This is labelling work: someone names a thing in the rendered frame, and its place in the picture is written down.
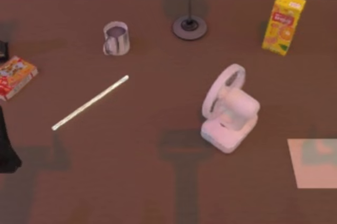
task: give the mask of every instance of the juice box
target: juice box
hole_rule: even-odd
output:
[[[275,0],[262,44],[263,49],[286,55],[305,2],[305,0]]]
[[[9,100],[19,92],[33,77],[37,68],[15,56],[0,66],[0,99]]]

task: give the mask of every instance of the cup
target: cup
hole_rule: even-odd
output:
[[[130,40],[127,25],[123,22],[113,21],[103,28],[105,42],[103,52],[105,55],[124,55],[130,50]]]

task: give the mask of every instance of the wooden table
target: wooden table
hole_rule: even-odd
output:
[[[286,57],[261,49],[273,0],[195,0],[209,24],[196,42],[170,31],[184,0],[0,3],[11,54],[40,70],[2,103],[24,165],[0,177],[1,224],[337,222],[336,191],[296,188],[286,142],[337,134],[337,0],[308,0]],[[103,55],[102,28],[113,20],[129,25],[126,56]],[[200,109],[232,63],[246,68],[244,89],[262,108],[254,131],[224,155],[199,137]],[[52,133],[125,74],[127,83]]]

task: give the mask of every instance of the stick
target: stick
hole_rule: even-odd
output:
[[[80,108],[76,109],[74,112],[69,114],[67,117],[65,117],[63,120],[59,121],[59,123],[52,126],[52,130],[56,131],[59,127],[67,123],[69,120],[73,119],[77,115],[79,115],[81,112],[83,112],[85,109],[87,109],[92,104],[96,103],[98,100],[103,98],[106,94],[110,93],[112,90],[120,86],[122,83],[126,82],[128,80],[128,75],[124,76],[123,78],[119,79],[117,82],[115,82],[113,85],[111,85],[109,88],[107,88],[105,91],[98,94],[96,97],[82,105]]]

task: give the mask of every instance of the red logo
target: red logo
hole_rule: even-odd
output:
[[[273,20],[284,25],[293,25],[294,23],[294,18],[292,16],[284,15],[278,12],[273,13]]]

